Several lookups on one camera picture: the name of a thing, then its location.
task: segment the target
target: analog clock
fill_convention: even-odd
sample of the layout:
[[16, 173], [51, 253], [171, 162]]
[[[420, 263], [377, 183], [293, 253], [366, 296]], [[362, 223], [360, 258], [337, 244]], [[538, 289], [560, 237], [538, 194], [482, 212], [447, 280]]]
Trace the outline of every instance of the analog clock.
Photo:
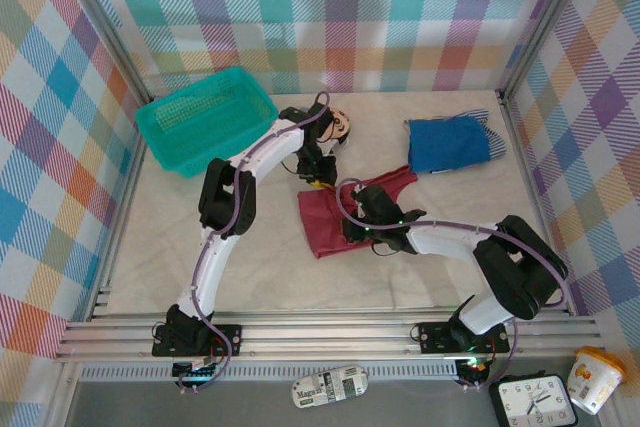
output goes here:
[[500, 427], [563, 427], [578, 417], [558, 375], [504, 377], [489, 388]]

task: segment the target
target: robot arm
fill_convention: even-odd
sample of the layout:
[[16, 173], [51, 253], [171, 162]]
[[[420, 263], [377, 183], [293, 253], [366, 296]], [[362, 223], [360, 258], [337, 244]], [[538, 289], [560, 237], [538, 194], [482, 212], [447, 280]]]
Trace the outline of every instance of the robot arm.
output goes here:
[[207, 355], [211, 332], [196, 311], [193, 295], [201, 313], [210, 318], [231, 250], [255, 219], [256, 187], [273, 168], [295, 153], [301, 179], [315, 186], [335, 185], [332, 150], [347, 140], [350, 122], [343, 112], [321, 104], [319, 97], [307, 111], [293, 107], [282, 111], [271, 129], [243, 152], [209, 163], [198, 202], [205, 244], [199, 267], [177, 304], [167, 311], [166, 324], [155, 329], [154, 356]]
[[533, 319], [559, 287], [547, 267], [504, 240], [504, 234], [540, 254], [558, 277], [567, 278], [566, 265], [520, 217], [510, 215], [497, 224], [478, 226], [474, 232], [462, 230], [454, 222], [438, 221], [424, 211], [404, 213], [377, 185], [354, 190], [352, 196], [358, 205], [352, 217], [371, 226], [399, 227], [369, 229], [344, 219], [343, 232], [350, 242], [371, 240], [386, 243], [392, 250], [445, 255], [480, 268], [488, 288], [467, 299], [449, 320], [450, 335], [462, 351], [482, 342], [483, 334], [512, 317]]

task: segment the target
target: teal plastic basket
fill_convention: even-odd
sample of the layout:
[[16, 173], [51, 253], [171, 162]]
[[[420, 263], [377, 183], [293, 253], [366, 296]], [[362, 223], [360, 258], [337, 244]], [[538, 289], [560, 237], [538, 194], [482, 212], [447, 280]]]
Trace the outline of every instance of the teal plastic basket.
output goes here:
[[249, 147], [277, 115], [255, 79], [230, 67], [145, 105], [136, 120], [158, 162], [191, 177]]

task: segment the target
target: blue cloth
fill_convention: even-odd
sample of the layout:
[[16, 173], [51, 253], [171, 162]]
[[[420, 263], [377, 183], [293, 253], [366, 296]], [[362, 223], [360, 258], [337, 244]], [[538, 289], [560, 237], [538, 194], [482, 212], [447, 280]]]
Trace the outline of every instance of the blue cloth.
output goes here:
[[485, 125], [471, 115], [409, 121], [415, 173], [459, 169], [491, 160]]

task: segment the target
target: clock hand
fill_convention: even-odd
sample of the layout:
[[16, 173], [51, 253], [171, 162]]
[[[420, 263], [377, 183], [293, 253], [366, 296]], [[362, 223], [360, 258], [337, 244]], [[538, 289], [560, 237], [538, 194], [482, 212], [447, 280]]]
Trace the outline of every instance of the clock hand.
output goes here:
[[547, 392], [549, 392], [547, 389], [544, 389], [542, 392], [540, 392], [540, 393], [538, 394], [538, 396], [536, 397], [536, 402], [538, 402], [538, 401], [539, 401], [539, 399], [540, 399], [540, 397], [542, 397], [542, 396], [543, 396], [544, 394], [546, 394]]

